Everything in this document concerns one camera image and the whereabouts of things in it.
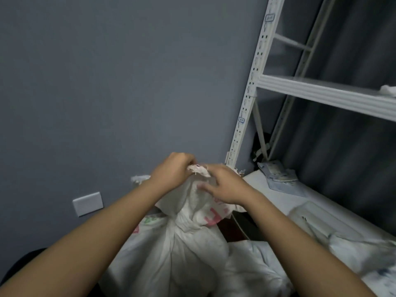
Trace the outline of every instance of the white metal shelf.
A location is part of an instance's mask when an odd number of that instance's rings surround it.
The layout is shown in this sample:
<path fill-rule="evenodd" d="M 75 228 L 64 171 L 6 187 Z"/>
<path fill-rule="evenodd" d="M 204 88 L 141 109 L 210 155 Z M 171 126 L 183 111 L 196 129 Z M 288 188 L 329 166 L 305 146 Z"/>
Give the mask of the white metal shelf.
<path fill-rule="evenodd" d="M 261 75 L 257 87 L 396 121 L 396 99 L 379 91 L 306 78 Z"/>

